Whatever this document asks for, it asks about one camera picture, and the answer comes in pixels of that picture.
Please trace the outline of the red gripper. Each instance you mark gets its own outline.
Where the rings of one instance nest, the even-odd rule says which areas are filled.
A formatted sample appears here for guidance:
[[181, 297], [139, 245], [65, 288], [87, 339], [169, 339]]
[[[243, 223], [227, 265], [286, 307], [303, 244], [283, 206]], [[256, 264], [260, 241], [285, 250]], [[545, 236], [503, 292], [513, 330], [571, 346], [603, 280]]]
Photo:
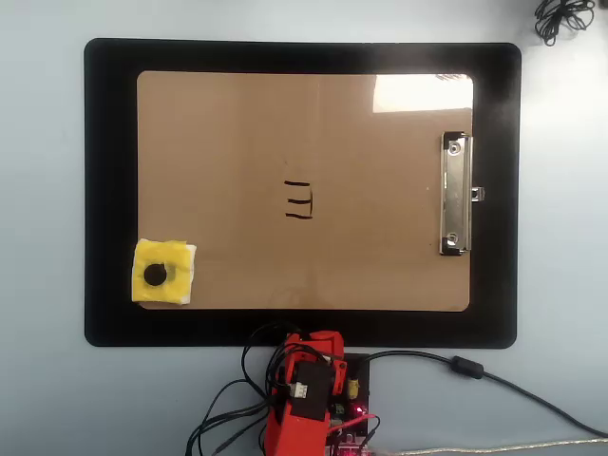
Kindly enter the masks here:
[[319, 361], [328, 364], [344, 363], [344, 339], [340, 332], [292, 332], [284, 344], [285, 363], [291, 365], [300, 361]]

